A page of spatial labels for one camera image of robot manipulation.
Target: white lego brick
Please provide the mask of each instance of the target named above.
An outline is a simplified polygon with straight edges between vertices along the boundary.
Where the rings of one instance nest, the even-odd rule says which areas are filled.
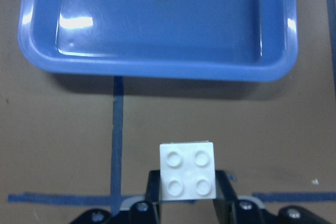
[[[160,173],[162,200],[216,198],[211,142],[161,144]]]

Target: blue plastic container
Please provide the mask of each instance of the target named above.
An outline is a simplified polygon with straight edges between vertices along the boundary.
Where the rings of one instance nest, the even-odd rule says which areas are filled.
[[[18,41],[51,72],[271,81],[296,23],[296,0],[22,0]]]

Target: horizontal blue tape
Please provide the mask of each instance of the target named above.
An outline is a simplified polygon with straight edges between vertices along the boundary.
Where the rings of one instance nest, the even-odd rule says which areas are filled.
[[[28,202],[56,206],[109,206],[111,196],[77,196],[77,195],[50,195],[50,194],[9,194],[9,203]]]
[[[253,193],[265,203],[272,202],[324,202],[336,201],[336,192],[323,193]]]

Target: robotic claw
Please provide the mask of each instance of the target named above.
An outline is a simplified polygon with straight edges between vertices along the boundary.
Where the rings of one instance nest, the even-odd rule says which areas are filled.
[[[237,197],[222,170],[216,170],[216,187],[213,203],[220,224],[331,224],[298,206],[282,208],[277,216],[273,215],[258,199]],[[144,199],[124,204],[116,216],[102,209],[88,210],[71,224],[159,224],[160,208],[160,171],[152,170]]]

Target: metal bolt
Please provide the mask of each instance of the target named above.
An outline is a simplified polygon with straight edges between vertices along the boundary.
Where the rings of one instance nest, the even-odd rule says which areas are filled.
[[[101,212],[94,212],[91,219],[93,222],[101,222],[104,219],[104,215]]]
[[[294,208],[289,208],[287,210],[287,215],[289,218],[292,218],[292,219],[300,219],[301,217],[300,212]]]
[[[249,201],[243,200],[239,203],[239,206],[244,210],[251,210],[252,204]]]
[[[148,210],[148,205],[145,202],[140,202],[137,204],[137,210],[139,212],[146,212]]]

